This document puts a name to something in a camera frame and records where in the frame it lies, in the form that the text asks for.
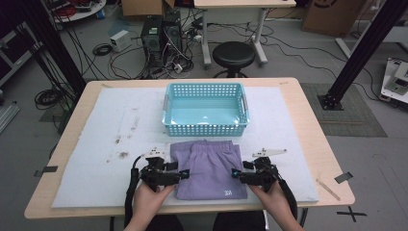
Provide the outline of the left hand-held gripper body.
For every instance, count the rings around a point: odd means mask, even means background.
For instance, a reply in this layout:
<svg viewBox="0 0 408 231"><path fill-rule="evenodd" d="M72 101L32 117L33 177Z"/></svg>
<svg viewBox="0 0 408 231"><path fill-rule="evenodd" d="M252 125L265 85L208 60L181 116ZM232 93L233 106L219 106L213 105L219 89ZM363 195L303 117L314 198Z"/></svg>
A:
<svg viewBox="0 0 408 231"><path fill-rule="evenodd" d="M140 171L140 179L154 192L158 186L176 185L180 181L179 172L166 170L165 152L156 148L143 154L147 165Z"/></svg>

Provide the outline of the black round stool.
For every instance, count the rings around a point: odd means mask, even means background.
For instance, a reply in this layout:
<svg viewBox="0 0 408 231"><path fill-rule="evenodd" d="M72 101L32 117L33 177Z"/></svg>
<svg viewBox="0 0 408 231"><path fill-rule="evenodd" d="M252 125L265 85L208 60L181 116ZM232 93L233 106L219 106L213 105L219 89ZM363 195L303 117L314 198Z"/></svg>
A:
<svg viewBox="0 0 408 231"><path fill-rule="evenodd" d="M241 69L251 65L255 58L255 51L249 44L241 41L223 42L213 50L214 61L223 67L214 77L226 74L227 78L246 78Z"/></svg>

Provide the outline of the light wooden table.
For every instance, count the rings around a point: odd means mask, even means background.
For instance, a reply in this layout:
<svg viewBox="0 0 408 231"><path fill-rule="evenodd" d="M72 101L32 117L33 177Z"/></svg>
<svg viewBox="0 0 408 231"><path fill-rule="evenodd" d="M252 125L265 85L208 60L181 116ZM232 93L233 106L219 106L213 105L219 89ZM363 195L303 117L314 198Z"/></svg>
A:
<svg viewBox="0 0 408 231"><path fill-rule="evenodd" d="M317 95L292 77L238 78L237 104L246 115L232 141L242 158L262 149L301 207L351 205L354 194L311 106ZM25 210L26 218L121 216L132 167L145 166L152 149L167 153L176 138L164 119L175 94L168 80L92 81Z"/></svg>

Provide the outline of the dark grey floor mat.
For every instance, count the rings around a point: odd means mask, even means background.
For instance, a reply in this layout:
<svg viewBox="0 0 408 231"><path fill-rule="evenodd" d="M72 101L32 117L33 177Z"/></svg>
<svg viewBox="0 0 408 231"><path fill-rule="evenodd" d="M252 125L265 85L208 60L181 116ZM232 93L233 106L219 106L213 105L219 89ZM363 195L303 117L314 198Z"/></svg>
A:
<svg viewBox="0 0 408 231"><path fill-rule="evenodd" d="M318 96L325 95L330 84L301 83L300 86L325 136L387 138L386 132L354 86L345 93L341 111L325 111L319 104Z"/></svg>

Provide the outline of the white machine part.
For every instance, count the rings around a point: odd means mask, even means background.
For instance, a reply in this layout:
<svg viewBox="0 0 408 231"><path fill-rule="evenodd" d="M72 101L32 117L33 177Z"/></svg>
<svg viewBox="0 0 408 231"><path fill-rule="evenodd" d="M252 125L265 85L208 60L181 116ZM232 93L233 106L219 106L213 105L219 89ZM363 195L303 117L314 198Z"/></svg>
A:
<svg viewBox="0 0 408 231"><path fill-rule="evenodd" d="M408 62L397 58L388 59L380 98L408 104Z"/></svg>

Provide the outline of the light blue plastic basket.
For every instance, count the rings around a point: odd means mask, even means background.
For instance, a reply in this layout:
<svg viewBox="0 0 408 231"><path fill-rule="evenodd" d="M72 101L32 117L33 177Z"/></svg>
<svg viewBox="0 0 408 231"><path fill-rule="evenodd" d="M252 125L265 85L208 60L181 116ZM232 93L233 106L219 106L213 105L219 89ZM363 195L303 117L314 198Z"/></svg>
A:
<svg viewBox="0 0 408 231"><path fill-rule="evenodd" d="M249 121L240 83L167 85L162 123L172 137L240 137Z"/></svg>

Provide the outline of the black computer tower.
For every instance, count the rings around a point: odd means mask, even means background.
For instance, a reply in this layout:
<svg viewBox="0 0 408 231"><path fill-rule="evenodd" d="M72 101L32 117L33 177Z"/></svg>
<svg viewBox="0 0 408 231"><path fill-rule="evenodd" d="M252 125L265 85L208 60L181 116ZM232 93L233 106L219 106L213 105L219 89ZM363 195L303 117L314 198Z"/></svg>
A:
<svg viewBox="0 0 408 231"><path fill-rule="evenodd" d="M161 15L148 15L144 20L141 30L141 41L147 63L151 67L163 65L163 17Z"/></svg>

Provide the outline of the grey shelf unit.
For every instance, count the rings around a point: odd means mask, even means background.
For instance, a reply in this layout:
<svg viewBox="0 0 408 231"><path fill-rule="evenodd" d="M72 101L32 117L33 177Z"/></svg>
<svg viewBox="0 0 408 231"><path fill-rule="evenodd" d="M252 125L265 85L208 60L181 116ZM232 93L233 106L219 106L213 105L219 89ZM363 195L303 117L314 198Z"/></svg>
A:
<svg viewBox="0 0 408 231"><path fill-rule="evenodd" d="M0 34L0 87L32 57L40 44L29 28Z"/></svg>

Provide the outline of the round white table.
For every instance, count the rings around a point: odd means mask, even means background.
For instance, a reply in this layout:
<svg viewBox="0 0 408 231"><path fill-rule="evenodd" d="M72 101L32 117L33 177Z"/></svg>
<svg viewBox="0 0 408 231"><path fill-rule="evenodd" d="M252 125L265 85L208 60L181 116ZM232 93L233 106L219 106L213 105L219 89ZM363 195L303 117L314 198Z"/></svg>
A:
<svg viewBox="0 0 408 231"><path fill-rule="evenodd" d="M107 0L46 0L45 4L57 23L70 22L88 16L104 17Z"/></svg>

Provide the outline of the purple pants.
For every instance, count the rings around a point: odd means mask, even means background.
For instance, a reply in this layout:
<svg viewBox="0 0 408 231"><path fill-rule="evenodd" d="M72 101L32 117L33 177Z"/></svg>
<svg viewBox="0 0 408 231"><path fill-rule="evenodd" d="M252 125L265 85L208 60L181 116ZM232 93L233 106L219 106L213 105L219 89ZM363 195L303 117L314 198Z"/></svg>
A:
<svg viewBox="0 0 408 231"><path fill-rule="evenodd" d="M232 177L242 170L240 146L232 141L183 141L170 146L170 158L190 177L176 188L180 200L247 199L245 185Z"/></svg>

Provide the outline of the white foam mat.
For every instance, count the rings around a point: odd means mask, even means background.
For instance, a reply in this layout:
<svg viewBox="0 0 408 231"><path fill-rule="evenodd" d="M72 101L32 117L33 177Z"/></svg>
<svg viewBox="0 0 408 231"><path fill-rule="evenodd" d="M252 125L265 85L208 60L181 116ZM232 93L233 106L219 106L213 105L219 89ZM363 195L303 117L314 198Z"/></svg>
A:
<svg viewBox="0 0 408 231"><path fill-rule="evenodd" d="M164 151L180 141L232 141L243 161L264 149L286 149L270 156L299 202L319 194L307 167L281 90L244 87L249 124L240 137L172 137L162 123L164 88L106 88L100 91L64 170L56 208L117 207L125 200L132 167L144 167L143 154Z"/></svg>

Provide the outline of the black tape strip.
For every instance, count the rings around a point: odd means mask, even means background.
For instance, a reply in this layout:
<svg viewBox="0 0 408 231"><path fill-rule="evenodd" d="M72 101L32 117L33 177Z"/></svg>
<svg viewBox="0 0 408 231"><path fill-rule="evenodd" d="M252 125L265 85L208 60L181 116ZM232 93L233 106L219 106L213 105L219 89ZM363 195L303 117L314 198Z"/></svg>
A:
<svg viewBox="0 0 408 231"><path fill-rule="evenodd" d="M35 177L41 177L44 173L48 172L56 172L58 169L58 166L51 166L51 167L43 167L41 170L36 170L34 173Z"/></svg>
<svg viewBox="0 0 408 231"><path fill-rule="evenodd" d="M338 184L341 184L342 182L347 181L347 180L351 179L352 177L353 177L353 175L348 171L348 172L345 172L345 173L335 177L335 181Z"/></svg>

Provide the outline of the person's dark clothed legs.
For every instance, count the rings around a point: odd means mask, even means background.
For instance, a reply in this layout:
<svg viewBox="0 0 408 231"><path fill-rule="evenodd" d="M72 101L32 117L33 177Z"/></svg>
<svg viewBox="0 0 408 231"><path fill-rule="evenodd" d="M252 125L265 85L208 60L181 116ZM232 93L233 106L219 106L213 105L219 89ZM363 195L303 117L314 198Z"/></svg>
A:
<svg viewBox="0 0 408 231"><path fill-rule="evenodd" d="M145 231L186 231L175 215L157 215ZM262 211L218 213L212 231L266 231L266 220Z"/></svg>

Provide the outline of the small white box device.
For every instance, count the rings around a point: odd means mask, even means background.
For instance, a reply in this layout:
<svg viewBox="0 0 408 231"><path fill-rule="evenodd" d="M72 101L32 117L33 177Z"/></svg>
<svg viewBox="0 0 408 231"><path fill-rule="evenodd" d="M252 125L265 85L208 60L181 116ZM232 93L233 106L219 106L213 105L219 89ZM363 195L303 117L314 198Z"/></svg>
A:
<svg viewBox="0 0 408 231"><path fill-rule="evenodd" d="M132 45L128 31L122 30L111 37L111 43L115 52L121 52Z"/></svg>

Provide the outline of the large cardboard box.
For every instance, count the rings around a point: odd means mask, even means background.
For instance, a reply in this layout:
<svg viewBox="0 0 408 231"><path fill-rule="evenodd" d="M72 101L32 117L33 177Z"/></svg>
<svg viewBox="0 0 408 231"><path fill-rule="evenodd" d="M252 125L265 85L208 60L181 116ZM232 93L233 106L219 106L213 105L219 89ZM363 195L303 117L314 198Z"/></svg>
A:
<svg viewBox="0 0 408 231"><path fill-rule="evenodd" d="M344 38L367 0L311 0L303 18L305 32Z"/></svg>

